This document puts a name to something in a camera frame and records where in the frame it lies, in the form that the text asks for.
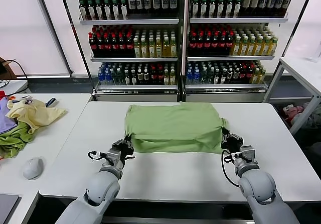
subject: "white mouse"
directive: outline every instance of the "white mouse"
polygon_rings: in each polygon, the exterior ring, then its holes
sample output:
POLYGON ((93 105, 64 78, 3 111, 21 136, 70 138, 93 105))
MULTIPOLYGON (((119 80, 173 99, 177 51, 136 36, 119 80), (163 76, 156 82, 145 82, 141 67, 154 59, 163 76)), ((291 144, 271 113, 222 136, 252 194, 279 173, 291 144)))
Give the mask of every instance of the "white mouse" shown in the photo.
POLYGON ((44 170, 44 163, 39 157, 29 160, 24 167, 24 177, 32 180, 41 175, 44 170))

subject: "beverage refrigerator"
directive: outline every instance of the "beverage refrigerator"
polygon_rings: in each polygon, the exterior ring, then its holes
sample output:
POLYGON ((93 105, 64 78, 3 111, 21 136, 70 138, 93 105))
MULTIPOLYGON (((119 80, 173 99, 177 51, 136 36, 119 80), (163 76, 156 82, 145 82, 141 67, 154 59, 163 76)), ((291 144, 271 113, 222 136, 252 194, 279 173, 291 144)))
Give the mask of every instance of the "beverage refrigerator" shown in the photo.
POLYGON ((307 1, 63 0, 95 99, 161 102, 262 102, 307 1))

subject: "metal frame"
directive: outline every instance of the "metal frame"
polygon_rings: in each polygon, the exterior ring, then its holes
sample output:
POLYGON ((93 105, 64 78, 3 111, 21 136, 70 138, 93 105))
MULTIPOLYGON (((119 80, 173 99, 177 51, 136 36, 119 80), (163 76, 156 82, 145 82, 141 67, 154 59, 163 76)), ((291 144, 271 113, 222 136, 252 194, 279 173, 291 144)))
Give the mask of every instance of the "metal frame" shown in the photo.
POLYGON ((302 125, 306 122, 306 120, 309 118, 309 116, 315 110, 315 108, 321 103, 321 96, 308 82, 305 81, 305 79, 302 79, 302 77, 298 75, 298 73, 294 72, 291 68, 287 67, 287 65, 283 64, 282 60, 280 60, 275 71, 274 77, 272 79, 272 82, 270 84, 270 87, 266 92, 266 95, 264 96, 263 102, 268 102, 270 100, 272 91, 276 86, 277 82, 280 80, 284 70, 287 70, 299 83, 301 83, 313 95, 308 106, 295 121, 294 125, 290 128, 291 134, 295 135, 295 133, 302 127, 302 125))

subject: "white desk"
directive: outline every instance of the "white desk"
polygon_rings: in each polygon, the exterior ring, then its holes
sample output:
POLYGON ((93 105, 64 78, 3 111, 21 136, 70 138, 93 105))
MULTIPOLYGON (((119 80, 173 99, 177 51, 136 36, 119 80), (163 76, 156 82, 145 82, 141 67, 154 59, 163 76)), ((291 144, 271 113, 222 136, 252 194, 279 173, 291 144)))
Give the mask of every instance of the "white desk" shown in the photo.
MULTIPOLYGON (((15 96, 22 97, 25 95, 16 94, 15 96)), ((28 221, 37 203, 40 183, 46 178, 51 165, 54 163, 79 116, 88 101, 91 100, 90 94, 36 93, 30 95, 43 102, 47 102, 54 97, 59 100, 56 107, 65 108, 68 112, 51 125, 38 129, 35 132, 35 139, 27 143, 16 157, 0 160, 0 193, 17 194, 22 198, 9 224, 28 221), (27 180, 23 177, 23 166, 29 159, 37 156, 43 157, 44 172, 36 180, 27 180)))
POLYGON ((275 75, 271 81, 268 91, 265 94, 264 102, 268 102, 271 98, 272 91, 276 86, 276 83, 280 80, 284 70, 287 70, 290 75, 292 75, 313 95, 311 102, 290 128, 290 132, 294 135, 321 102, 321 64, 319 62, 311 62, 298 57, 280 58, 275 75))
POLYGON ((0 88, 0 91, 5 91, 6 95, 9 95, 25 89, 27 85, 28 85, 27 80, 10 80, 7 86, 0 88))
MULTIPOLYGON (((77 197, 98 172, 103 160, 91 162, 87 153, 106 152, 124 137, 124 118, 130 102, 90 102, 40 187, 43 196, 77 197)), ((137 105, 177 103, 139 102, 137 105)), ((256 149, 261 169, 275 179, 285 201, 320 201, 321 181, 294 138, 267 103, 215 103, 230 130, 256 149)), ((209 153, 135 153, 126 162, 119 199, 230 202, 245 201, 240 190, 224 177, 220 155, 209 153)), ((237 182, 234 165, 226 164, 237 182)))

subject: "black cable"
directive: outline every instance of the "black cable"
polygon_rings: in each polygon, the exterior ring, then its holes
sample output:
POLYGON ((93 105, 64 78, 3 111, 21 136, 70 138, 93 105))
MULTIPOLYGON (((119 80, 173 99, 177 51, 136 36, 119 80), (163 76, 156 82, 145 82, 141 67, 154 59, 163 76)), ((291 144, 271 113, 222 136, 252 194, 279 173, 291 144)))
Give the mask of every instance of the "black cable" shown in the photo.
POLYGON ((20 67, 20 69, 21 69, 21 71, 24 73, 24 76, 25 76, 26 80, 27 80, 27 87, 25 87, 24 89, 22 89, 22 90, 20 90, 20 91, 17 91, 17 92, 8 94, 7 96, 12 96, 12 95, 15 95, 15 94, 17 94, 17 93, 21 93, 21 92, 26 91, 26 90, 29 88, 29 80, 28 80, 28 77, 27 77, 24 69, 23 69, 22 66, 20 65, 20 63, 18 63, 15 59, 14 59, 14 60, 6 60, 6 61, 4 61, 4 62, 10 62, 10 63, 11 63, 11 62, 15 62, 16 64, 18 64, 19 67, 20 67))
POLYGON ((225 175, 225 178, 234 186, 238 187, 239 188, 239 185, 235 184, 232 180, 230 180, 230 178, 227 176, 226 172, 225 172, 225 168, 224 168, 224 161, 223 161, 223 157, 224 157, 224 153, 228 153, 228 154, 231 154, 229 153, 227 150, 223 150, 222 152, 222 155, 221 155, 221 164, 222 164, 222 169, 223 169, 223 173, 225 175))

